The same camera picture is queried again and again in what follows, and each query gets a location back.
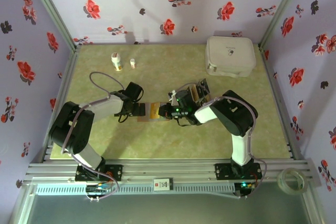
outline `table surface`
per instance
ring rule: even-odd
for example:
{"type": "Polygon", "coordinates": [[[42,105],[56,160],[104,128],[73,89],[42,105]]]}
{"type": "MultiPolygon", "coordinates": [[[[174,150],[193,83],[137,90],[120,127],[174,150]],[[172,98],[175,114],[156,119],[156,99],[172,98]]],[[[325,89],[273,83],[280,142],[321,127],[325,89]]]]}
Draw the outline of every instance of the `table surface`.
{"type": "MultiPolygon", "coordinates": [[[[125,87],[130,81],[144,89],[140,102],[168,102],[167,93],[185,83],[206,78],[212,97],[231,89],[258,111],[251,150],[256,157],[289,158],[288,149],[265,67],[257,45],[257,65],[249,77],[210,76],[205,71],[205,45],[88,45],[82,46],[70,84],[67,101],[91,102],[105,97],[89,80],[89,73],[101,71],[125,87]],[[111,53],[121,56],[123,69],[115,71],[111,53]],[[136,61],[131,69],[130,59],[136,61]]],[[[103,75],[94,81],[107,90],[120,86],[103,75]]],[[[128,118],[118,123],[113,115],[92,126],[90,145],[104,158],[230,158],[232,139],[219,120],[200,126],[180,127],[175,120],[137,122],[128,118]]],[[[54,145],[51,158],[69,158],[54,145]]]]}

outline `white label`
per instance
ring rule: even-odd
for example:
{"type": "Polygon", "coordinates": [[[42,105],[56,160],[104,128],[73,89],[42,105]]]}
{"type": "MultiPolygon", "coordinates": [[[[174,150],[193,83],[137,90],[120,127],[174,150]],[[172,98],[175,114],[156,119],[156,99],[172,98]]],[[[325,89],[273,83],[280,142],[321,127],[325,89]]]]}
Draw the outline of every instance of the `white label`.
{"type": "Polygon", "coordinates": [[[154,179],[153,181],[154,191],[169,191],[170,190],[170,179],[169,178],[160,178],[154,179]]]}

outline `tape roll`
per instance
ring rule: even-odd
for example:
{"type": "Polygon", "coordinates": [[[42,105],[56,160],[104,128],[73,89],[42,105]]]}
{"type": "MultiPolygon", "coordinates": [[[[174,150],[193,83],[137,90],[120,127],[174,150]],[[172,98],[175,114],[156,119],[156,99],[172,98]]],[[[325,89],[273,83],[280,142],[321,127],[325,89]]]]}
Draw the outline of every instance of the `tape roll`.
{"type": "Polygon", "coordinates": [[[305,175],[295,168],[287,168],[283,170],[279,175],[277,179],[278,185],[282,191],[284,191],[286,194],[290,195],[300,195],[307,191],[308,188],[308,181],[305,175]],[[288,184],[288,175],[291,175],[295,177],[298,185],[297,188],[293,188],[289,186],[288,184]]]}

